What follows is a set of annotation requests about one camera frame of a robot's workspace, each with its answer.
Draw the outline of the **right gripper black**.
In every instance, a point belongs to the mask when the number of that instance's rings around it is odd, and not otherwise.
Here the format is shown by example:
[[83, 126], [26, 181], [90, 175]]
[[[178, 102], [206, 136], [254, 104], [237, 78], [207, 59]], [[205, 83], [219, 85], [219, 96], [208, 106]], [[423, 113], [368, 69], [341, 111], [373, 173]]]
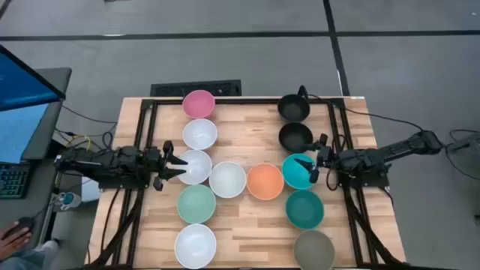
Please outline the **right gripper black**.
[[303, 166], [306, 170], [309, 170], [309, 181], [312, 184], [317, 183], [320, 174], [321, 167], [332, 168], [334, 167], [335, 154], [331, 146], [327, 146], [328, 135], [322, 133], [319, 139], [312, 143], [304, 144], [301, 147], [303, 152], [312, 151], [316, 153], [314, 162], [295, 158], [295, 162]]

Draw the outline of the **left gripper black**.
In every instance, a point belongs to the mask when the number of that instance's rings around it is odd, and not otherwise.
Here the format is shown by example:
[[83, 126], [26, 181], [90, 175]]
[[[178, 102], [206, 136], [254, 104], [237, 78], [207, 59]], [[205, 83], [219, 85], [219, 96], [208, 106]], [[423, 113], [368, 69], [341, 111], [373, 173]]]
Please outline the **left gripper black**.
[[167, 140], [163, 144], [162, 151], [157, 147], [148, 148], [146, 157], [148, 169], [153, 173], [157, 173], [152, 184], [156, 191], [163, 190], [163, 180], [168, 181], [171, 178], [186, 173], [184, 169], [170, 169], [167, 166], [169, 162], [173, 165], [188, 165], [187, 161], [173, 154], [173, 143], [170, 140]]

